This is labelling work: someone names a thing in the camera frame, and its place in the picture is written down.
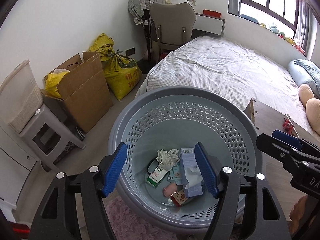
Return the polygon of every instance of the silver screw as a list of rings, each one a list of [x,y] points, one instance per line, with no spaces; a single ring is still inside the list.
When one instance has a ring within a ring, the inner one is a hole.
[[[57,177],[57,179],[62,179],[64,177],[64,173],[59,172],[56,177]]]
[[[224,167],[224,168],[223,168],[223,171],[224,171],[225,173],[231,173],[231,172],[232,172],[232,169],[231,169],[230,167]]]
[[[89,169],[90,172],[97,172],[98,170],[99,170],[99,168],[97,166],[92,166]]]
[[[264,180],[266,177],[262,173],[258,173],[257,178],[260,180]]]

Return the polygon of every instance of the blue gripper pad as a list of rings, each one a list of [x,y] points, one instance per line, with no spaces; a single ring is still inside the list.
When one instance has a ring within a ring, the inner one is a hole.
[[[195,146],[195,158],[208,192],[211,193],[213,197],[216,197],[220,192],[217,185],[217,175],[215,174],[207,158],[207,153],[201,143],[197,143]]]
[[[272,133],[272,137],[291,145],[292,147],[298,149],[299,151],[302,149],[302,144],[300,143],[300,139],[290,134],[281,132],[279,130],[275,130]]]
[[[102,193],[105,197],[109,195],[109,193],[113,192],[118,181],[120,172],[124,165],[125,160],[127,159],[128,146],[121,142],[114,152],[116,155],[113,158],[112,163],[110,164],[106,174],[104,175],[104,186],[102,189]]]

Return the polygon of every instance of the mattress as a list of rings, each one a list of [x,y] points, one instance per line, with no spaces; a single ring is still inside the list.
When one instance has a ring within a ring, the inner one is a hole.
[[[225,38],[198,37],[171,52],[147,75],[136,97],[164,86],[186,85],[214,92],[242,111],[255,98],[313,134],[286,68]]]

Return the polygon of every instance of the plastic stool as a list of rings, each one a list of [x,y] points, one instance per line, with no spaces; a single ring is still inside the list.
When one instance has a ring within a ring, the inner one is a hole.
[[[34,141],[35,136],[45,124],[60,136],[59,142],[49,154],[43,152]],[[69,142],[72,142],[81,149],[85,148],[85,143],[78,139],[62,122],[60,122],[45,104],[36,111],[27,125],[23,128],[22,132],[19,133],[19,136],[35,152],[39,159],[55,172],[59,172],[60,170],[53,162],[63,152]]]

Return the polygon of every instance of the window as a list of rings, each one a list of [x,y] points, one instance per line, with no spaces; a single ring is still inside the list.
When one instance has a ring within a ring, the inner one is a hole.
[[[287,37],[294,37],[298,25],[298,0],[241,0],[241,14],[265,25],[275,23]]]

